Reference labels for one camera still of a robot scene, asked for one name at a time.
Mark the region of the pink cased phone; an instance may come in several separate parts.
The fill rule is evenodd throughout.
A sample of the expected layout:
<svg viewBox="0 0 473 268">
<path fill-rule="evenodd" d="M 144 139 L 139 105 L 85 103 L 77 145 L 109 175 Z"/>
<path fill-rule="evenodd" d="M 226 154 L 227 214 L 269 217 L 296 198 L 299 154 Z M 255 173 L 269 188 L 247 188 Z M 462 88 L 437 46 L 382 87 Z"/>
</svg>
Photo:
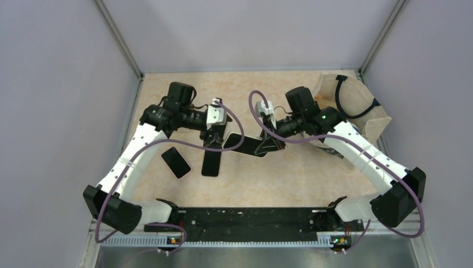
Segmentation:
<svg viewBox="0 0 473 268">
<path fill-rule="evenodd" d="M 228 149 L 236 146 L 240 142 L 241 137 L 241 134 L 230 133 L 223 143 L 223 148 Z M 233 151 L 255 157 L 264 157 L 267 152 L 258 149 L 261 141 L 259 138 L 245 136 L 243 143 L 238 148 L 233 149 Z"/>
</svg>

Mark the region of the black smartphone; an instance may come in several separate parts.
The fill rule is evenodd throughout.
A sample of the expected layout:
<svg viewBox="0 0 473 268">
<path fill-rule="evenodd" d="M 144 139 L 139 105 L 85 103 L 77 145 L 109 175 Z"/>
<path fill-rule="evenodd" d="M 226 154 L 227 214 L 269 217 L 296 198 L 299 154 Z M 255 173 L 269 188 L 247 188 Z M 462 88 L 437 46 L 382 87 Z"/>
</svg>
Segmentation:
<svg viewBox="0 0 473 268">
<path fill-rule="evenodd" d="M 221 152 L 205 151 L 201 175 L 217 177 L 220 171 Z"/>
</svg>

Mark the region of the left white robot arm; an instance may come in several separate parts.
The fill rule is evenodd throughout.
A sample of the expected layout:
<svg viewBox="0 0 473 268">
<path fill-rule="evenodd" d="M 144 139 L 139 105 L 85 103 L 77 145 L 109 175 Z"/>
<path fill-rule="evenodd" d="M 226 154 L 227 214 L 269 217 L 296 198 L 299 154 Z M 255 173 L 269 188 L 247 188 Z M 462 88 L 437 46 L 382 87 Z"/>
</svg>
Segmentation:
<svg viewBox="0 0 473 268">
<path fill-rule="evenodd" d="M 83 197 L 96 219 L 97 231 L 105 224 L 115 232 L 129 234 L 142 223 L 145 209 L 131 200 L 147 165 L 164 143 L 192 145 L 172 139 L 175 131 L 186 128 L 205 133 L 236 118 L 220 98 L 214 98 L 204 111 L 194 109 L 196 93 L 191 85 L 172 82 L 159 104 L 143 111 L 135 133 L 111 170 L 97 185 L 85 188 Z"/>
</svg>

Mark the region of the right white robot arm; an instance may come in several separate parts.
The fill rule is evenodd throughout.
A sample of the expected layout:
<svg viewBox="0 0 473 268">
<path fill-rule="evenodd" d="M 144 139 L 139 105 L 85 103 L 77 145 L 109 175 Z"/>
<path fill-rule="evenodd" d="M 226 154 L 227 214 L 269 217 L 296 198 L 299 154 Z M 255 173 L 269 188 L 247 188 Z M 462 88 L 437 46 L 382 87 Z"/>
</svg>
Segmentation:
<svg viewBox="0 0 473 268">
<path fill-rule="evenodd" d="M 327 223 L 334 230 L 342 230 L 356 219 L 376 219 L 387 229 L 395 231 L 415 209 L 418 210 L 419 233 L 424 230 L 422 200 L 426 173 L 407 167 L 383 154 L 358 133 L 353 125 L 334 107 L 321 109 L 306 87 L 286 93 L 292 114 L 276 121 L 274 109 L 266 97 L 253 103 L 258 90 L 250 93 L 250 111 L 263 131 L 276 140 L 287 143 L 305 143 L 318 140 L 340 153 L 374 185 L 377 193 L 357 198 L 343 198 L 335 210 L 327 215 Z M 291 136 L 305 132 L 308 138 L 293 140 Z"/>
</svg>

